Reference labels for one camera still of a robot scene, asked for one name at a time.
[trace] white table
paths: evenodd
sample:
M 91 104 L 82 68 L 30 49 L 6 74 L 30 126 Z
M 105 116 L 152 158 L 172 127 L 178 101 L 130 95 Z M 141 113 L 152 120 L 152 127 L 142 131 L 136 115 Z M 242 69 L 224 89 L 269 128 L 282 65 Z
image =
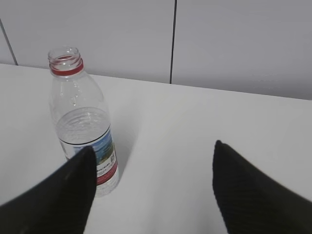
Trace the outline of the white table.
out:
M 225 234 L 212 190 L 217 139 L 312 200 L 310 101 L 94 76 L 122 176 L 94 201 L 86 234 Z M 65 162 L 48 70 L 0 65 L 0 204 Z

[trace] bottle neck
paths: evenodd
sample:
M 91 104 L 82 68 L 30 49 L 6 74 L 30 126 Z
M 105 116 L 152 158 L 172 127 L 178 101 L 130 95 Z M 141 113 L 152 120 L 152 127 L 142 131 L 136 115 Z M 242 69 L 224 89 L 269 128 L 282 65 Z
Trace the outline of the bottle neck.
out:
M 51 73 L 56 77 L 73 76 L 83 71 L 83 61 L 77 48 L 53 49 L 48 58 Z

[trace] transparent plastic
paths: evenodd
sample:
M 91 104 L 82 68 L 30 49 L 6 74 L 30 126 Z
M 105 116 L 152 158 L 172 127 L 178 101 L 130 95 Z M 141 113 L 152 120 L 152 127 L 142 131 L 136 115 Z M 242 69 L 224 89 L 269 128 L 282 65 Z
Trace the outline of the transparent plastic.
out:
M 84 71 L 77 48 L 53 49 L 48 58 L 54 77 L 50 112 L 65 156 L 70 158 L 84 146 L 93 146 L 97 155 L 97 196 L 105 195 L 114 189 L 119 175 L 103 93 Z

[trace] red ring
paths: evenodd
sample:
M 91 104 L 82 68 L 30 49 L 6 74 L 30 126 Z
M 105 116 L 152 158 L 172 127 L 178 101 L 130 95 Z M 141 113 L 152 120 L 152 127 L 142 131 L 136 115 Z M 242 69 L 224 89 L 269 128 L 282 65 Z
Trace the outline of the red ring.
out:
M 71 76 L 71 75 L 74 75 L 78 72 L 80 72 L 82 69 L 83 69 L 83 61 L 81 59 L 81 62 L 80 62 L 80 65 L 76 68 L 74 68 L 73 70 L 69 70 L 69 71 L 60 71 L 60 70 L 57 70 L 55 68 L 53 68 L 50 64 L 50 69 L 51 69 L 51 72 L 54 74 L 54 75 L 57 75 L 57 76 L 62 76 L 62 77 L 66 77 L 66 76 Z

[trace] panel seam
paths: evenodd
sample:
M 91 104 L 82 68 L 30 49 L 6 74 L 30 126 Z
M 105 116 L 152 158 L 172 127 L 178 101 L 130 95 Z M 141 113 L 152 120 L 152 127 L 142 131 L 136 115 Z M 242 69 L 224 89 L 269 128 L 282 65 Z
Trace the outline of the panel seam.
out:
M 6 41 L 6 44 L 7 44 L 8 47 L 9 47 L 9 50 L 10 50 L 12 59 L 13 59 L 13 61 L 14 61 L 14 64 L 15 64 L 15 65 L 18 65 L 18 62 L 17 62 L 17 60 L 16 60 L 16 57 L 15 57 L 15 55 L 14 55 L 14 53 L 13 53 L 13 49 L 12 49 L 11 43 L 10 43 L 10 41 L 9 41 L 9 38 L 8 38 L 6 32 L 5 32 L 5 29 L 4 29 L 4 26 L 3 26 L 3 23 L 2 23 L 2 20 L 1 20 L 1 19 L 0 19 L 0 27 L 1 27 L 1 30 L 2 30 L 4 39 L 5 39 L 5 41 Z
M 172 30 L 172 44 L 171 44 L 171 60 L 170 60 L 170 84 L 172 84 L 172 69 L 174 63 L 174 49 L 175 49 L 175 36 L 176 36 L 176 6 L 177 0 L 175 0 L 175 7 L 174 7 L 174 21 L 173 21 L 173 30 Z

